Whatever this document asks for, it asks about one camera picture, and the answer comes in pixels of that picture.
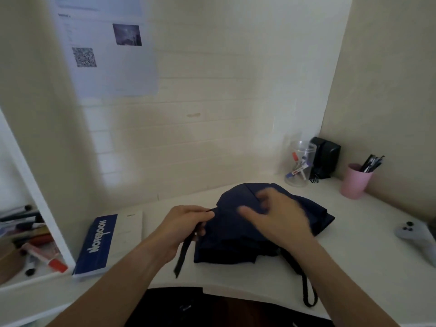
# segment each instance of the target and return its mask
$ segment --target hand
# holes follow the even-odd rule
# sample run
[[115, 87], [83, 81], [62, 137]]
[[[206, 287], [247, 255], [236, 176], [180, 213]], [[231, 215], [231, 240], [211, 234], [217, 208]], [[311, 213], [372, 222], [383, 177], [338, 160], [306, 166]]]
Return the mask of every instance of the hand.
[[204, 225], [215, 215], [209, 210], [197, 205], [173, 207], [145, 242], [152, 245], [152, 250], [164, 260], [164, 264], [168, 263], [176, 256], [179, 244], [192, 233], [198, 223], [202, 222], [194, 241], [198, 236], [206, 234]]
[[274, 188], [256, 193], [268, 215], [258, 214], [241, 206], [239, 214], [249, 220], [267, 239], [278, 246], [292, 251], [302, 241], [313, 238], [309, 220], [300, 205]]

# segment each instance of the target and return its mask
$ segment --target right hand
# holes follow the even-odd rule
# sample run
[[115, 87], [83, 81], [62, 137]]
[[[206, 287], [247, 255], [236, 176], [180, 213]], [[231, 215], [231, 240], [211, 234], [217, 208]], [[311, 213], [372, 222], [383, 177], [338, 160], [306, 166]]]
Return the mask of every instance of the right hand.
[[274, 188], [265, 188], [256, 193], [268, 214], [258, 214], [249, 207], [241, 206], [238, 213], [250, 221], [267, 239], [288, 251], [300, 247], [302, 242], [313, 239], [301, 206], [293, 199]]

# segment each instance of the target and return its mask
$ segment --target qr code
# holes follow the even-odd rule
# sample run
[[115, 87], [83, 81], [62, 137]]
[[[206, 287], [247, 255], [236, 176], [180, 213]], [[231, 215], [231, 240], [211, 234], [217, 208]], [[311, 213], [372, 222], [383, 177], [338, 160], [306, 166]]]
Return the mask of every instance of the qr code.
[[77, 67], [97, 67], [92, 48], [73, 47], [73, 54], [76, 59]]

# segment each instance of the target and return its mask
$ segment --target red marker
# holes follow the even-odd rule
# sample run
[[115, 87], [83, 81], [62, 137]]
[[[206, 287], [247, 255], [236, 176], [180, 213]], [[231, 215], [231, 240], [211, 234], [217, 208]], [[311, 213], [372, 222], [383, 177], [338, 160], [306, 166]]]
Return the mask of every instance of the red marker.
[[62, 263], [59, 259], [47, 255], [40, 248], [37, 248], [30, 243], [24, 243], [21, 248], [26, 250], [32, 256], [38, 258], [44, 264], [50, 266], [55, 271], [63, 273], [68, 269], [68, 266]]

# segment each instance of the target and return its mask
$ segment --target forearm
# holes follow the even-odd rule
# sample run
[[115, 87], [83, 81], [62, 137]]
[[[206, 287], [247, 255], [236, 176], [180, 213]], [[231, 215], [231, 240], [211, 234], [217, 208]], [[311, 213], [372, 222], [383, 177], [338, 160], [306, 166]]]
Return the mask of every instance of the forearm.
[[398, 326], [314, 238], [307, 238], [297, 250], [288, 251], [307, 274], [335, 326]]
[[163, 264], [145, 240], [48, 326], [123, 326]]

